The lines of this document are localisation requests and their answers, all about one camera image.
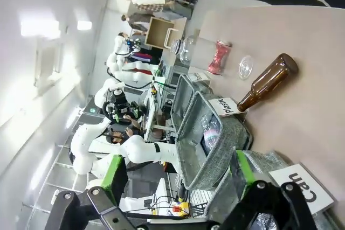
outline plastic bottle in bin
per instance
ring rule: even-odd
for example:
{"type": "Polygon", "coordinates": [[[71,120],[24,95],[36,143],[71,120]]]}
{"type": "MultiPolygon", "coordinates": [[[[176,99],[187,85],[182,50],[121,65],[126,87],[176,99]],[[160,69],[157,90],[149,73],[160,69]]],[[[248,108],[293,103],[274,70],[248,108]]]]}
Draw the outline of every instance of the plastic bottle in bin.
{"type": "Polygon", "coordinates": [[[220,131],[219,123],[215,116],[205,114],[201,118],[201,126],[204,129],[206,153],[208,154],[215,146],[220,131]]]}

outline white table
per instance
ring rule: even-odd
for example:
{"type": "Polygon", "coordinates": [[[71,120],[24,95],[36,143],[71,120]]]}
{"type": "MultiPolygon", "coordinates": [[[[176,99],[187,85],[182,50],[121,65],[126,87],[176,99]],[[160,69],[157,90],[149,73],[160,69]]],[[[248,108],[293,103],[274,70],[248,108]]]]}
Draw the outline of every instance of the white table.
{"type": "MultiPolygon", "coordinates": [[[[225,74],[212,76],[211,87],[236,101],[280,53],[295,59],[298,78],[249,109],[252,150],[273,149],[302,161],[339,201],[333,210],[345,223],[345,10],[265,6],[209,12],[200,37],[233,43],[225,74]],[[237,71],[246,55],[254,67],[242,81],[237,71]]],[[[199,64],[207,67],[211,59],[200,57],[199,64]]]]}

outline screw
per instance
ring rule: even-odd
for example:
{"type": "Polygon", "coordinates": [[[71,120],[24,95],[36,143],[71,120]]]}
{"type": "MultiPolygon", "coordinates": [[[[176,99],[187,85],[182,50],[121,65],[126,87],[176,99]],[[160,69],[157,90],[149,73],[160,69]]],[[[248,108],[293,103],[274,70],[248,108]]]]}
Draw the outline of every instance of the screw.
{"type": "Polygon", "coordinates": [[[266,184],[263,183],[263,182],[260,182],[260,183],[257,184],[257,187],[258,187],[259,189],[263,189],[265,186],[266,186],[266,184]]]}
{"type": "Polygon", "coordinates": [[[286,185],[285,188],[286,188],[288,191],[293,190],[293,186],[292,186],[291,184],[286,185]]]}
{"type": "Polygon", "coordinates": [[[94,190],[92,191],[92,194],[94,194],[94,195],[98,195],[98,193],[99,193],[99,190],[98,190],[98,189],[94,189],[94,190]]]}

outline white label card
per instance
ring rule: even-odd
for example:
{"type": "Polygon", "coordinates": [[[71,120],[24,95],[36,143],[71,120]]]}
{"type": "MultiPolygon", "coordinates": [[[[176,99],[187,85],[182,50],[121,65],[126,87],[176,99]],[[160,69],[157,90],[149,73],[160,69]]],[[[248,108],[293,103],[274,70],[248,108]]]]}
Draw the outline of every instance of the white label card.
{"type": "Polygon", "coordinates": [[[212,99],[209,102],[216,110],[218,116],[242,113],[237,109],[237,104],[231,98],[212,99]]]}
{"type": "Polygon", "coordinates": [[[188,74],[188,78],[191,82],[210,80],[206,74],[200,72],[188,74]]]}
{"type": "Polygon", "coordinates": [[[334,202],[330,195],[300,164],[272,171],[270,175],[279,186],[286,182],[298,184],[312,214],[323,210],[334,202]]]}

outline person's hand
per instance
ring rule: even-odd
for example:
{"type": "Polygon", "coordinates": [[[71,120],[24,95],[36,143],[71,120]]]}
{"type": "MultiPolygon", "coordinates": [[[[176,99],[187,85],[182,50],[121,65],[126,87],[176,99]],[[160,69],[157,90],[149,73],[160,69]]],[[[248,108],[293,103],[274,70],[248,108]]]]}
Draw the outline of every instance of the person's hand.
{"type": "Polygon", "coordinates": [[[133,131],[130,128],[126,128],[126,133],[129,137],[133,136],[133,131]]]}
{"type": "Polygon", "coordinates": [[[124,115],[123,118],[126,119],[126,120],[130,120],[130,121],[132,120],[131,116],[129,116],[129,115],[127,115],[127,114],[124,115]]]}

